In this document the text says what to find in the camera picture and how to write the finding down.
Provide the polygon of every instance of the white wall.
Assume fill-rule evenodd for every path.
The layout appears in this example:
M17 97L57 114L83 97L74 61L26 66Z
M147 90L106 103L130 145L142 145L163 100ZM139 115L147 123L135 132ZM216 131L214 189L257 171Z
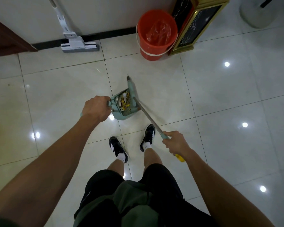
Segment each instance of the white wall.
M135 26L150 9L171 13L176 0L56 0L82 35ZM0 22L29 43L63 38L48 0L0 0Z

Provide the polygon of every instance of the black sneaker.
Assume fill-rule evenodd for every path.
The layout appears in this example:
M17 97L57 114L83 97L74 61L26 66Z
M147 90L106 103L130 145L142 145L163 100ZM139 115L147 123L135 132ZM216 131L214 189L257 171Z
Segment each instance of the black sneaker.
M156 129L154 127L154 125L150 124L147 126L147 128L145 129L144 132L144 138L140 144L140 151L144 152L143 146L142 144L145 142L150 142L150 144L152 144L153 139L155 137L155 133L156 133Z
M127 163L128 155L126 154L124 148L121 145L120 140L117 137L113 136L109 139L109 147L113 150L116 157L118 156L119 153L124 153L125 154L125 162L124 163Z

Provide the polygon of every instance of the orange bucket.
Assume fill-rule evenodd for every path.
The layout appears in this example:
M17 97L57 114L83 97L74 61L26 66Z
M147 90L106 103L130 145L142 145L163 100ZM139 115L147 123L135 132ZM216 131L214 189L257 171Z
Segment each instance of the orange bucket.
M146 34L151 30L153 24L158 20L165 21L170 25L171 29L169 41L166 45L163 46L151 45L146 39ZM140 43L138 42L137 31L140 38ZM170 14L163 10L150 10L144 13L136 26L136 39L140 46L141 55L149 61L159 60L164 53L167 53L167 51L169 50L167 48L169 46L170 48L173 47L177 37L178 29L176 21Z

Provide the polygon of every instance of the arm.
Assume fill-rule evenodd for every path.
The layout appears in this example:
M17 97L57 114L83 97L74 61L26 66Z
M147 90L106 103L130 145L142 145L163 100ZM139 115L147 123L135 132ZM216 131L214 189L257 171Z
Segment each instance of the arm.
M82 117L0 191L0 217L44 226L68 186L93 129L110 114L108 96L88 100Z
M220 226L273 226L269 219L189 147L178 131L165 132L170 153L181 155L201 192L209 213Z

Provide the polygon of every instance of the red plastic bag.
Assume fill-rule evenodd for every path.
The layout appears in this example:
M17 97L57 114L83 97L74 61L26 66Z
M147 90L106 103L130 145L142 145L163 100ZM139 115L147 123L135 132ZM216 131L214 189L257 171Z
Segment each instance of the red plastic bag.
M146 34L146 39L151 45L163 46L169 42L170 36L170 25L164 20L157 20Z

